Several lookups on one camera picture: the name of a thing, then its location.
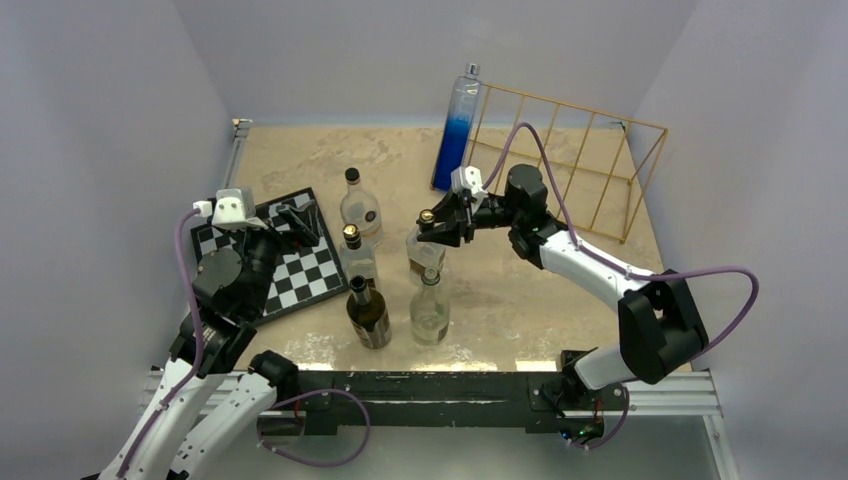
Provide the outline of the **clear square bottle black label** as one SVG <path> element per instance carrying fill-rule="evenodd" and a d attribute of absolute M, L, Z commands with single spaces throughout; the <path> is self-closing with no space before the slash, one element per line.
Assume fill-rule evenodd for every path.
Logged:
<path fill-rule="evenodd" d="M 444 268 L 446 246 L 418 239 L 421 233 L 428 232 L 434 227 L 434 214 L 431 210 L 424 209 L 419 213 L 415 225 L 406 237 L 409 277 L 415 285 L 420 283 L 420 277 L 428 267 L 436 268 L 439 271 Z"/>

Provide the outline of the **round clear flask bottle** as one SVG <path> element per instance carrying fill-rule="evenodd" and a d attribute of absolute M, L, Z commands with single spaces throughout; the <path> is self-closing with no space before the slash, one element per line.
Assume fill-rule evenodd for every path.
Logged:
<path fill-rule="evenodd" d="M 361 183 L 360 172 L 350 167 L 344 172 L 347 193 L 340 202 L 340 214 L 345 224 L 357 226 L 363 241 L 378 246 L 382 240 L 382 215 L 376 197 Z"/>

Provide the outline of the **clear square bottle gold label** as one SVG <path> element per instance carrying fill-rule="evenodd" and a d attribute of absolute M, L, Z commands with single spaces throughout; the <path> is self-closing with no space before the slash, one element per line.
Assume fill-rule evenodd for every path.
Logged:
<path fill-rule="evenodd" d="M 364 242 L 355 224 L 346 224 L 342 230 L 343 241 L 339 255 L 347 280 L 362 276 L 369 287 L 381 289 L 374 247 Z"/>

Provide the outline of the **clear Louis Casbao champagne bottle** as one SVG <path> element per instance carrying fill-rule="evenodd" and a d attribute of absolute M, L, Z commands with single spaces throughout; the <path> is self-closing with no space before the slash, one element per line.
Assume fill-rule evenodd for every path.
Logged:
<path fill-rule="evenodd" d="M 420 286 L 410 301 L 410 322 L 413 338 L 421 345 L 439 344 L 447 336 L 450 303 L 436 267 L 427 267 L 420 276 Z"/>

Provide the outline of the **tall blue glass bottle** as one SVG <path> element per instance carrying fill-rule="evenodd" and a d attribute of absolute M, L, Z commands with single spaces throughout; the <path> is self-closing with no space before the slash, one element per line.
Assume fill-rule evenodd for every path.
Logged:
<path fill-rule="evenodd" d="M 463 164 L 480 88 L 479 65 L 468 63 L 465 72 L 453 84 L 431 181 L 434 190 L 448 191 L 452 173 Z"/>

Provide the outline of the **dark green wine bottle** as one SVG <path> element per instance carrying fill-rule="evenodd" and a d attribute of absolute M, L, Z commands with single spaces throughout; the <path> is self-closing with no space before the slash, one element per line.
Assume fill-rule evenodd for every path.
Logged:
<path fill-rule="evenodd" d="M 354 331 L 366 348 L 384 348 L 391 340 L 391 325 L 383 295 L 361 275 L 353 276 L 349 284 L 346 313 Z"/>

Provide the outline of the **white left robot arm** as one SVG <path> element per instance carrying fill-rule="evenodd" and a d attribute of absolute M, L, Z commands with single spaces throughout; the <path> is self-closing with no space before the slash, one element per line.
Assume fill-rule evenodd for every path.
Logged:
<path fill-rule="evenodd" d="M 189 312 L 172 343 L 163 376 L 132 433 L 98 479 L 197 479 L 210 459 L 269 408 L 284 409 L 300 393 L 299 368 L 280 354 L 254 357 L 230 396 L 201 411 L 233 371 L 257 333 L 274 273 L 286 254 L 319 243 L 314 202 L 283 205 L 287 230 L 260 218 L 254 205 L 232 194 L 198 201 L 173 231 L 177 265 Z M 210 252 L 190 274 L 184 229 L 194 217 L 215 229 L 240 232 L 236 248 Z"/>

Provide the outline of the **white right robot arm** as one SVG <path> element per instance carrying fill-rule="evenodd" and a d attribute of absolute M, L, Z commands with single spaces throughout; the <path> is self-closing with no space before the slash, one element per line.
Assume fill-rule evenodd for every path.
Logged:
<path fill-rule="evenodd" d="M 634 268 L 584 242 L 548 211 L 538 168 L 512 167 L 502 195 L 483 188 L 475 167 L 455 170 L 452 181 L 419 240 L 458 247 L 478 229 L 505 228 L 520 258 L 574 282 L 616 311 L 618 343 L 563 366 L 561 392 L 569 404 L 584 407 L 611 384 L 633 379 L 656 384 L 708 346 L 686 281 L 673 271 L 655 276 Z"/>

